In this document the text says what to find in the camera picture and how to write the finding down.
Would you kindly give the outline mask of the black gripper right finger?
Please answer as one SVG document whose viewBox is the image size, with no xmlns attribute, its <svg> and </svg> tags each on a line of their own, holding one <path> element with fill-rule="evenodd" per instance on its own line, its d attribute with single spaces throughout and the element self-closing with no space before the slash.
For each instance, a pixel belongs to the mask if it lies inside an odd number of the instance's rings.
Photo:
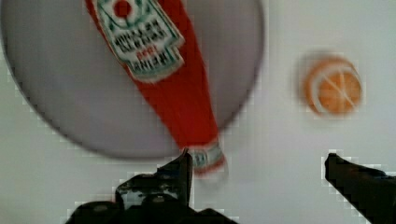
<svg viewBox="0 0 396 224">
<path fill-rule="evenodd" d="M 371 224 L 395 224 L 396 179 L 330 153 L 325 179 Z"/>
</svg>

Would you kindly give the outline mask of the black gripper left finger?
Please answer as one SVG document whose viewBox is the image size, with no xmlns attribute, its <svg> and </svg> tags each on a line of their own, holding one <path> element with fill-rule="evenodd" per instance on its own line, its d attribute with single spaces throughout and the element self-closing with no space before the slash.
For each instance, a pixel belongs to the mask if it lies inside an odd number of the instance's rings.
<svg viewBox="0 0 396 224">
<path fill-rule="evenodd" d="M 115 200 L 80 205 L 64 224 L 237 224 L 223 214 L 189 206 L 192 158 L 187 151 L 157 169 L 120 184 Z"/>
</svg>

